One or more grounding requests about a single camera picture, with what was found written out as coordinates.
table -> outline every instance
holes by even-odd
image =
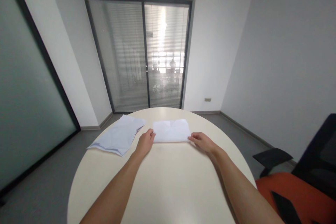
[[[129,115],[145,119],[146,124],[136,134],[124,157],[98,149],[86,151],[70,190],[68,224],[81,221],[134,152],[140,135],[153,128],[154,121],[186,119],[191,132],[208,135],[256,186],[238,148],[223,131],[203,117],[163,107]],[[213,164],[187,142],[154,143],[139,168],[129,198],[122,223],[235,223]]]

white paper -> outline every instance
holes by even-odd
[[[124,156],[130,149],[135,134],[145,123],[144,119],[123,115],[113,127],[109,128],[88,149],[97,148]]]
[[[157,142],[189,142],[190,130],[187,120],[157,121],[153,123],[156,134],[154,143]]]

horizontal blinds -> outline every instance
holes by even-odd
[[[145,3],[151,107],[180,108],[188,5]]]
[[[141,2],[89,0],[115,112],[148,108]]]

door frame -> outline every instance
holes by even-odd
[[[90,25],[91,25],[91,30],[92,30],[94,42],[96,44],[98,58],[99,58],[99,61],[100,61],[101,70],[103,72],[103,77],[104,77],[104,81],[105,81],[108,97],[109,97],[109,100],[110,100],[110,103],[111,103],[112,112],[114,114],[132,113],[134,111],[115,112],[114,104],[113,104],[113,100],[112,100],[112,95],[111,95],[110,89],[108,87],[109,84],[108,84],[108,81],[107,81],[107,75],[106,75],[106,71],[105,71],[105,68],[104,68],[104,61],[103,61],[102,53],[101,53],[101,50],[100,50],[100,47],[99,47],[98,37],[97,37],[97,33],[96,33],[94,22],[93,22],[93,17],[92,17],[90,5],[89,5],[89,0],[84,0],[84,1],[85,1],[85,6],[86,6],[87,14],[89,16],[89,21],[90,21]],[[159,3],[159,4],[184,4],[184,5],[189,5],[187,35],[186,35],[186,38],[185,38],[185,44],[186,45],[185,45],[185,50],[184,50],[184,63],[183,63],[183,74],[182,74],[181,100],[180,100],[180,109],[182,109],[184,82],[185,82],[186,67],[187,67],[187,55],[188,55],[188,48],[189,48],[189,34],[190,34],[191,11],[192,11],[192,7],[193,7],[193,3],[192,3],[193,1],[192,0],[112,0],[112,1],[140,2],[141,3],[141,7],[142,7],[142,23],[143,23],[143,30],[144,30],[143,31],[143,37],[144,37],[143,40],[144,40],[144,46],[145,46],[145,61],[146,61],[146,66],[147,66],[146,67],[146,78],[147,78],[147,95],[148,95],[148,107],[149,108],[151,107],[151,102],[150,102],[150,98],[149,98],[149,79],[148,79],[148,58],[147,58],[145,2],[154,2],[154,3]]]
[[[76,130],[68,136],[66,139],[64,139],[62,142],[60,142],[56,147],[54,147],[52,150],[50,150],[47,154],[45,154],[41,159],[39,159],[35,164],[33,164],[31,167],[29,167],[26,171],[24,171],[21,175],[19,175],[17,178],[15,178],[12,182],[10,182],[7,186],[2,188],[0,190],[0,198],[2,198],[4,195],[6,195],[10,190],[12,190],[18,183],[20,183],[25,177],[27,177],[30,173],[32,173],[38,166],[40,166],[45,160],[47,160],[50,156],[52,156],[58,149],[60,149],[64,144],[66,144],[74,135],[76,135],[81,129],[78,123],[78,120],[76,118],[76,115],[71,107],[71,104],[68,100],[68,97],[65,93],[65,90],[61,84],[61,81],[59,80],[59,77],[57,75],[57,72],[54,68],[54,65],[49,57],[48,51],[43,43],[43,40],[41,38],[41,35],[35,25],[35,22],[33,20],[32,15],[30,14],[30,11],[28,9],[28,6],[25,2],[25,0],[16,0],[22,14],[23,18],[25,19],[28,29],[30,30],[33,39],[35,40],[37,47],[39,51],[41,52],[42,58],[47,66],[47,69],[49,70],[51,77],[56,85],[56,88],[58,92],[60,93],[61,99],[64,102],[64,105],[76,127]]]

floor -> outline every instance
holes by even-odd
[[[220,114],[201,115],[209,120],[236,144],[246,159],[255,179],[263,166],[252,155],[268,148],[247,135]],[[113,115],[99,131],[81,131],[53,156],[40,165],[4,198],[6,204],[0,208],[0,223],[66,223],[67,206],[71,183],[76,169],[92,141],[121,115]],[[290,172],[288,163],[274,171]]]

